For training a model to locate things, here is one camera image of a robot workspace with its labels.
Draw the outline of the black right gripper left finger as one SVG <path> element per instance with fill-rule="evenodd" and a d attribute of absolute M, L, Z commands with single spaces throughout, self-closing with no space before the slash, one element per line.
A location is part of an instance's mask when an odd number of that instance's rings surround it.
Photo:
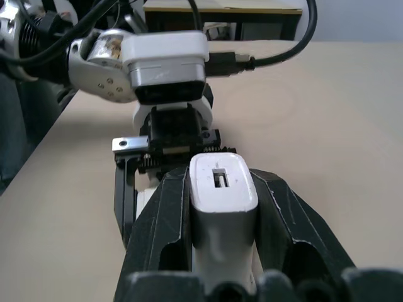
<path fill-rule="evenodd" d="M 122 274 L 190 271 L 190 180 L 188 168 L 168 172 L 135 221 Z"/>

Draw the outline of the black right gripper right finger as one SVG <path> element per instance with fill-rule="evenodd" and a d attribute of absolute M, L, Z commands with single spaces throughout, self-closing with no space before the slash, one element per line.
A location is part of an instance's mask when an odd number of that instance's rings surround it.
<path fill-rule="evenodd" d="M 280 176 L 251 170 L 258 193 L 256 245 L 265 270 L 340 274 L 354 263 L 325 220 Z"/>

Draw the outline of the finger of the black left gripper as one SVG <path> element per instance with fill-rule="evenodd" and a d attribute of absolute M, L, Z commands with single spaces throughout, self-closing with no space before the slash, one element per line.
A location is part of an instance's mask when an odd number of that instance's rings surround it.
<path fill-rule="evenodd" d="M 138 157 L 134 155 L 116 155 L 115 164 L 114 213 L 123 246 L 127 248 L 136 219 L 137 191 L 135 189 L 135 172 L 138 169 Z"/>

